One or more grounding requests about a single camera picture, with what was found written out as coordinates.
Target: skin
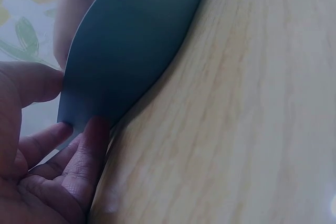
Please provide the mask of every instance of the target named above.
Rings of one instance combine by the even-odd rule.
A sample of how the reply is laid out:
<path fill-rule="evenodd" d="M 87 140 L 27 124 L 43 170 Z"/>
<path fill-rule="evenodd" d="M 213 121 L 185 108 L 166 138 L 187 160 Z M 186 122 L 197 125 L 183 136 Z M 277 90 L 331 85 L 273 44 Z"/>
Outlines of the skin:
<path fill-rule="evenodd" d="M 0 223 L 85 223 L 101 175 L 109 123 L 93 118 L 47 163 L 36 166 L 72 134 L 58 123 L 20 137 L 22 108 L 54 99 L 62 72 L 30 62 L 0 63 Z"/>
<path fill-rule="evenodd" d="M 94 0 L 58 0 L 54 24 L 54 55 L 65 69 L 69 48 L 85 13 Z"/>

